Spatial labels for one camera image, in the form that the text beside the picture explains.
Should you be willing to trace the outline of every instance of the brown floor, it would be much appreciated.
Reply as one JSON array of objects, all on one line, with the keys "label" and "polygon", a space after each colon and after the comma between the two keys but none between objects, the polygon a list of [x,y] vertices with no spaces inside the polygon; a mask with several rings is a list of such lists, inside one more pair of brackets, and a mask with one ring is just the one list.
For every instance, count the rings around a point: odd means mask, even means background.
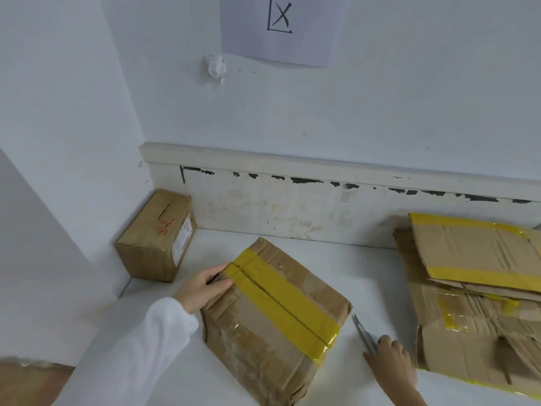
[{"label": "brown floor", "polygon": [[0,405],[50,406],[68,381],[72,367],[22,367],[0,362]]}]

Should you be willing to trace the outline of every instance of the white sweater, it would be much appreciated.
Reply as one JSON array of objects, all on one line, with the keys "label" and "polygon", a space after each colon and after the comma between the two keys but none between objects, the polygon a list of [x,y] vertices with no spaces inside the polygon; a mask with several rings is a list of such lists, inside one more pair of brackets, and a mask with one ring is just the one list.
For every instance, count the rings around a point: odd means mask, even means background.
[{"label": "white sweater", "polygon": [[144,406],[198,326],[177,300],[158,300],[95,366],[75,369],[53,406]]}]

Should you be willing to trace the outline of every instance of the wall molding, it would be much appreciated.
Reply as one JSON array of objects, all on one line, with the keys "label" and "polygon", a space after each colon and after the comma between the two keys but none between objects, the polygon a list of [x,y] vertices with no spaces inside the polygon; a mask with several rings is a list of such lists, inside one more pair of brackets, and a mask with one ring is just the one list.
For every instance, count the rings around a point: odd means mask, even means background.
[{"label": "wall molding", "polygon": [[541,181],[443,173],[145,142],[147,163],[541,201]]}]

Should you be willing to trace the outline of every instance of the white table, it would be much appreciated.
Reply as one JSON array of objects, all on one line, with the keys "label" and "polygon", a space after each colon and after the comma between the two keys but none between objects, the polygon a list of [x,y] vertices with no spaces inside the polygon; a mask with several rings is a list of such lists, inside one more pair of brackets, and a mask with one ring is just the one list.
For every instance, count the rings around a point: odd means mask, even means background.
[{"label": "white table", "polygon": [[[398,337],[413,349],[416,316],[403,276],[402,261],[392,250],[266,237],[315,275],[334,287],[374,336]],[[194,271],[231,261],[257,239],[256,235],[198,230],[173,284],[133,279],[103,322],[81,359],[84,368],[106,348],[137,325],[148,307],[178,288]],[[301,406],[391,405],[366,366],[364,346],[352,321],[343,326],[337,342],[316,374]],[[467,384],[420,371],[418,389],[429,406],[539,405],[533,399]],[[188,347],[158,380],[150,406],[255,406],[201,340],[201,328]]]}]

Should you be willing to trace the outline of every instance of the person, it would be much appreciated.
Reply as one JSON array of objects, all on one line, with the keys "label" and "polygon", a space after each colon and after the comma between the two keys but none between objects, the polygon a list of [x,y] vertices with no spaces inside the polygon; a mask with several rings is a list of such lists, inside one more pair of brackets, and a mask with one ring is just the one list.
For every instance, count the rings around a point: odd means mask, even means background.
[{"label": "person", "polygon": [[[158,378],[199,326],[194,313],[233,285],[210,284],[227,264],[196,273],[172,298],[152,304],[140,325],[94,365],[76,368],[53,406],[143,406]],[[416,391],[416,370],[398,341],[384,335],[376,355],[364,354],[376,382],[396,406],[426,406]]]}]

